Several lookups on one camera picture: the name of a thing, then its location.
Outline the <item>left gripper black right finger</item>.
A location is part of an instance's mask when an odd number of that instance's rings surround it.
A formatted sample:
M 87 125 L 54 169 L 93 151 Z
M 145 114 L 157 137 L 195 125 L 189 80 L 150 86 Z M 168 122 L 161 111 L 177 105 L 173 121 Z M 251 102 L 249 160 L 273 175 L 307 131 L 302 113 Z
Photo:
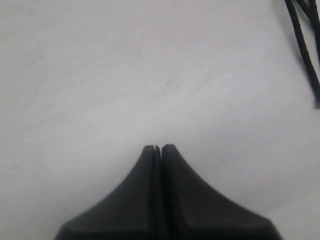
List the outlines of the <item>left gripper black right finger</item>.
M 162 148 L 161 186 L 171 240 L 281 240 L 272 221 L 212 188 L 177 147 Z

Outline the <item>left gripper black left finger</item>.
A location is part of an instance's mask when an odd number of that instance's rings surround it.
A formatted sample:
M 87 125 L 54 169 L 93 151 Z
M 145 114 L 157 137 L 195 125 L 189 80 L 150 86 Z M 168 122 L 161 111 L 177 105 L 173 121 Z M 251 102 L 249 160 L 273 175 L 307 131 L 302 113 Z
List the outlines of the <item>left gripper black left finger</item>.
M 103 200 L 63 224 L 57 240 L 157 240 L 161 217 L 160 149 L 147 145 Z

